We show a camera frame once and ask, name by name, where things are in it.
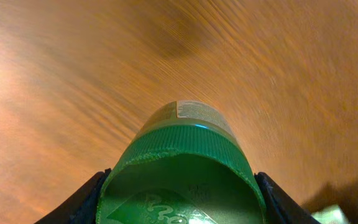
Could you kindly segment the mint green wipes pack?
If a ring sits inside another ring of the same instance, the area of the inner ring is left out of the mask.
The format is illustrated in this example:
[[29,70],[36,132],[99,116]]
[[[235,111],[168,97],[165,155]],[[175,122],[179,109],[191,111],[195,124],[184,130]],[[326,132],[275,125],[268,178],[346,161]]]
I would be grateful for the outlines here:
[[350,224],[339,205],[328,206],[311,215],[320,224]]

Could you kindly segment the green lid jar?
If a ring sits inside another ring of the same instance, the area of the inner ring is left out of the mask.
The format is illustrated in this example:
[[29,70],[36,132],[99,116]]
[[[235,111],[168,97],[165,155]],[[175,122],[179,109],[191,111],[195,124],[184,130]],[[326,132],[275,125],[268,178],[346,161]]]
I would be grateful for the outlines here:
[[157,110],[99,198],[97,223],[267,223],[250,165],[220,112],[199,101]]

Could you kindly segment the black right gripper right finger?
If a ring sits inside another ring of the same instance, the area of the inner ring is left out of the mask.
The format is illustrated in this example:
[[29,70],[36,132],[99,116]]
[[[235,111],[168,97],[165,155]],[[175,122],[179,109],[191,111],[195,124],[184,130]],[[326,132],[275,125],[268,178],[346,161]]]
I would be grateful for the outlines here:
[[319,224],[266,173],[254,175],[267,207],[268,222],[274,224]]

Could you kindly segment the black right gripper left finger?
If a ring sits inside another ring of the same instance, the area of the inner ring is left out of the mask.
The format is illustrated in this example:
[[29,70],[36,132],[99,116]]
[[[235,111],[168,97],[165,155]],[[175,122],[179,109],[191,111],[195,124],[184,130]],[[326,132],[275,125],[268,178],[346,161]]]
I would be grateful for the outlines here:
[[95,173],[61,205],[35,224],[95,224],[101,188],[111,169]]

